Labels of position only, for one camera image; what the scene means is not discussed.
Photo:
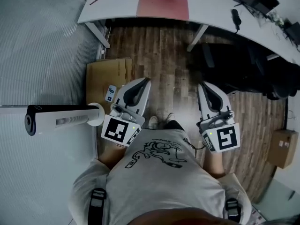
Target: remote control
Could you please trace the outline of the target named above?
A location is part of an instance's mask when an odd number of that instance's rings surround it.
[[[117,90],[116,86],[110,85],[108,87],[108,90],[107,90],[107,93],[106,93],[106,96],[105,96],[105,101],[111,103],[112,100],[113,100],[114,94],[116,93],[116,90]]]

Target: white t-shirt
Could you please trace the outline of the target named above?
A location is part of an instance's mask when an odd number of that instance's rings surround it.
[[[74,183],[70,211],[77,225],[86,225],[90,194],[105,187],[103,224],[124,225],[158,209],[200,208],[225,218],[225,201],[242,204],[241,224],[251,213],[250,201],[234,174],[214,179],[195,159],[181,130],[143,129],[111,170],[98,161]]]

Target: black strap buckle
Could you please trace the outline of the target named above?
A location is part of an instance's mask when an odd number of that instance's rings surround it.
[[[228,212],[228,219],[239,222],[241,217],[241,208],[239,206],[239,203],[236,199],[230,198],[225,203],[225,209]]]
[[[90,198],[88,225],[98,225],[99,221],[102,221],[106,191],[103,188],[96,188]]]

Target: black office chair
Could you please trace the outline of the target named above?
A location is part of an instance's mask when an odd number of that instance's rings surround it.
[[[201,71],[204,80],[225,93],[248,91],[268,99],[285,99],[300,90],[300,67],[282,58],[267,61],[260,46],[202,44]]]

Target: cardboard box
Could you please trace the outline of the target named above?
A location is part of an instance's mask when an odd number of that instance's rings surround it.
[[[132,59],[107,59],[99,60],[87,65],[86,73],[86,102],[99,103],[106,114],[111,111],[112,102],[105,101],[105,96],[110,85],[118,90],[134,79]]]
[[[298,133],[290,130],[277,130],[273,132],[267,161],[280,168],[285,168],[292,163]]]

